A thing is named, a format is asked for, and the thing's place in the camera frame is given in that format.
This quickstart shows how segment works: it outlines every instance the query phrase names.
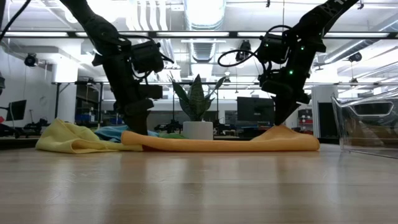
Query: yellow towel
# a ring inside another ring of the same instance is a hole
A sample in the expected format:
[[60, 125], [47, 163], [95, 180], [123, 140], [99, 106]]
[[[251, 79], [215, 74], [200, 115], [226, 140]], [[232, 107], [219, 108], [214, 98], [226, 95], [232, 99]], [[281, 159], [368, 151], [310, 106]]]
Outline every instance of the yellow towel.
[[86, 127], [65, 123], [56, 119], [43, 132], [36, 144], [36, 149], [83, 154], [90, 152], [142, 151], [142, 146], [102, 141], [93, 131]]
[[125, 131], [122, 133], [122, 143], [127, 146], [140, 144], [159, 151], [175, 152], [317, 151], [320, 147], [318, 139], [314, 136], [297, 133], [285, 126], [274, 126], [252, 141], [162, 139]]

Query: plant leaf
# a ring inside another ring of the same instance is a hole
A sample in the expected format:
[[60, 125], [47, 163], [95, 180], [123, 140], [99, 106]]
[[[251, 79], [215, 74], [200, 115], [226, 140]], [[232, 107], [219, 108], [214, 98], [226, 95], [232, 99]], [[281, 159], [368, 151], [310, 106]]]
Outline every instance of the plant leaf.
[[191, 119], [191, 121], [195, 121], [195, 115], [191, 110], [191, 107], [188, 102], [185, 102], [183, 100], [180, 100], [180, 106], [182, 111], [188, 115], [188, 117]]
[[225, 79], [226, 79], [226, 77], [220, 78], [220, 79], [218, 80], [216, 86], [214, 87], [214, 90], [211, 91], [211, 93], [207, 94], [205, 98], [206, 98], [206, 99], [210, 99], [210, 97], [212, 96], [212, 94], [213, 94], [216, 90], [218, 90], [218, 89], [221, 87], [221, 85], [223, 84], [223, 82], [224, 82]]
[[172, 81], [172, 83], [173, 83], [173, 89], [174, 89], [175, 93], [177, 94], [177, 96], [180, 98], [180, 100], [189, 102], [187, 92], [185, 92], [185, 90], [182, 88], [182, 86], [180, 86], [179, 84], [174, 82], [174, 80]]
[[205, 116], [206, 111], [209, 110], [209, 108], [211, 107], [211, 103], [213, 102], [214, 99], [211, 100], [205, 100], [206, 101], [206, 107], [204, 108], [204, 110], [200, 113], [199, 115], [199, 119], [200, 121], [203, 120], [203, 117]]
[[205, 95], [201, 85], [200, 75], [198, 75], [192, 83], [190, 88], [189, 106], [194, 113], [195, 120], [200, 119], [200, 115], [206, 109]]

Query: clear plastic bin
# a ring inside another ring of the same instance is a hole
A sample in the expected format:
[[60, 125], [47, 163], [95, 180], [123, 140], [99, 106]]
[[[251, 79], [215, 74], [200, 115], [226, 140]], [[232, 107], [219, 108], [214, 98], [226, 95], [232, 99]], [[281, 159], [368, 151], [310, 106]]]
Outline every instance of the clear plastic bin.
[[398, 90], [332, 103], [342, 151], [398, 159]]

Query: wooden table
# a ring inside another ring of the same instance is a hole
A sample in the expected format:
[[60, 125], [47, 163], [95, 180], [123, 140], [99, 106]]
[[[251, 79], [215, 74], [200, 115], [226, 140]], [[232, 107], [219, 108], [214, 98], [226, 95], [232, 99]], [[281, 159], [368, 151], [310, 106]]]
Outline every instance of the wooden table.
[[0, 151], [1, 224], [398, 223], [398, 161], [320, 152]]

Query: computer monitor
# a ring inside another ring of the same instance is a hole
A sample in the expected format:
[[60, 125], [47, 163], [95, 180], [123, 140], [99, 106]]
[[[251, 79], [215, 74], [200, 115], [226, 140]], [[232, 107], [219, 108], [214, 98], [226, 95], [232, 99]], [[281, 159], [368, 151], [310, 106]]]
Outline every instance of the computer monitor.
[[332, 103], [318, 103], [321, 138], [339, 138]]
[[8, 113], [6, 121], [12, 121], [13, 117], [11, 116], [11, 111], [12, 115], [14, 115], [14, 121], [24, 119], [25, 108], [26, 108], [26, 100], [10, 102], [8, 104]]
[[262, 121], [274, 124], [274, 100], [238, 97], [238, 121]]

